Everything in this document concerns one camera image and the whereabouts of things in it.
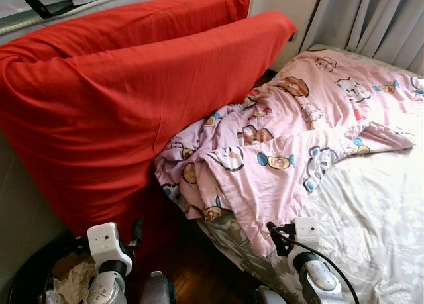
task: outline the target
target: pink comforter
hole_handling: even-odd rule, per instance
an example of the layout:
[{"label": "pink comforter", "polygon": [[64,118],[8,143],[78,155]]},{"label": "pink comforter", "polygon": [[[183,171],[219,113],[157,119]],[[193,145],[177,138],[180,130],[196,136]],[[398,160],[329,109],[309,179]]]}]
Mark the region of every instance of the pink comforter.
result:
[{"label": "pink comforter", "polygon": [[334,163],[413,146],[405,126],[422,92],[422,79],[333,50],[304,52],[243,105],[177,134],[156,177],[189,219],[232,211],[266,256],[275,249],[266,223],[296,217]]}]

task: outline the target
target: curtain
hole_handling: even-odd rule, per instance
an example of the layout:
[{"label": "curtain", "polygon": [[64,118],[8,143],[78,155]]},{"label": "curtain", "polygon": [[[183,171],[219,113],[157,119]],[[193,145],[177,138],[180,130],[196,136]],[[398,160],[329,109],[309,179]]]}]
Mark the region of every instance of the curtain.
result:
[{"label": "curtain", "polygon": [[326,44],[423,73],[424,0],[320,0],[301,51]]}]

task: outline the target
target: red pillowcase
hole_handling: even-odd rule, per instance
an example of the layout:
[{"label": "red pillowcase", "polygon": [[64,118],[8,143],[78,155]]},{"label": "red pillowcase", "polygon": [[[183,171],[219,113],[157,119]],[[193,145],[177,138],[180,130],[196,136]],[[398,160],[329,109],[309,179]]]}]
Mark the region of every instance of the red pillowcase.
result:
[{"label": "red pillowcase", "polygon": [[171,231],[153,158],[186,125],[242,102],[294,33],[280,13],[237,21],[247,10],[159,0],[0,47],[0,128],[74,234],[115,221],[128,239],[144,217],[149,253]]}]

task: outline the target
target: crumpled paper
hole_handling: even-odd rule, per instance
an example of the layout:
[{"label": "crumpled paper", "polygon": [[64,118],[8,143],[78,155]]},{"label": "crumpled paper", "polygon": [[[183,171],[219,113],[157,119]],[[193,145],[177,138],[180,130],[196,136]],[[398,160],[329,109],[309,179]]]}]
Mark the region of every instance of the crumpled paper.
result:
[{"label": "crumpled paper", "polygon": [[88,283],[96,275],[93,263],[82,262],[68,272],[68,278],[53,279],[53,293],[48,293],[46,302],[51,304],[78,304],[88,293]]}]

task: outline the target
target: mattress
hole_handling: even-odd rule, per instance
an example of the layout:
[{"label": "mattress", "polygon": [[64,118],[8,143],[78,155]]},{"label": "mattress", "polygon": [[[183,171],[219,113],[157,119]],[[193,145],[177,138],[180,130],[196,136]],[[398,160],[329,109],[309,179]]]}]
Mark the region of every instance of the mattress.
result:
[{"label": "mattress", "polygon": [[[337,51],[368,65],[368,76],[376,73],[376,66],[416,76],[357,54]],[[376,91],[385,88],[389,87],[373,87]],[[409,131],[418,136],[417,144],[410,149],[359,155],[337,162],[327,170],[300,213],[300,216],[317,218],[321,233],[319,250],[345,272],[361,303],[423,301],[424,189],[421,171],[424,161],[420,93],[422,87],[421,90],[417,87],[416,115],[409,124]],[[240,269],[248,271],[291,303],[303,303],[297,274],[290,272],[286,258],[278,257],[275,251],[265,258],[260,256],[231,212],[222,212],[212,221],[198,220],[198,223],[214,245]],[[345,286],[343,292],[352,301]]]}]

